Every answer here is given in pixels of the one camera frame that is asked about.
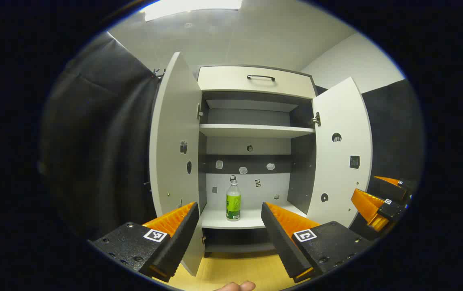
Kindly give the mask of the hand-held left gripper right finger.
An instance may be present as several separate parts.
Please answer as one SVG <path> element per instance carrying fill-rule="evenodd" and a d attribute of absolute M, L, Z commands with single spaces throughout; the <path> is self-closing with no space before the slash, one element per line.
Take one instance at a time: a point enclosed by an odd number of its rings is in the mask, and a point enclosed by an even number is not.
<path fill-rule="evenodd" d="M 319 224 L 268 202 L 262 204 L 261 219 L 295 283 L 335 271 L 373 245 L 339 222 Z"/>

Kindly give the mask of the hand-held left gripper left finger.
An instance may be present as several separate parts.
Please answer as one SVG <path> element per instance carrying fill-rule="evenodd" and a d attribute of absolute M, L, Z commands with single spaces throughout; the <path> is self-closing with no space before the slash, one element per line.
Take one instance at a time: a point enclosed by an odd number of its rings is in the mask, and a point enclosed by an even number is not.
<path fill-rule="evenodd" d="M 126 222 L 89 243 L 115 263 L 169 282 L 190 245 L 200 218 L 193 201 L 144 224 Z"/>

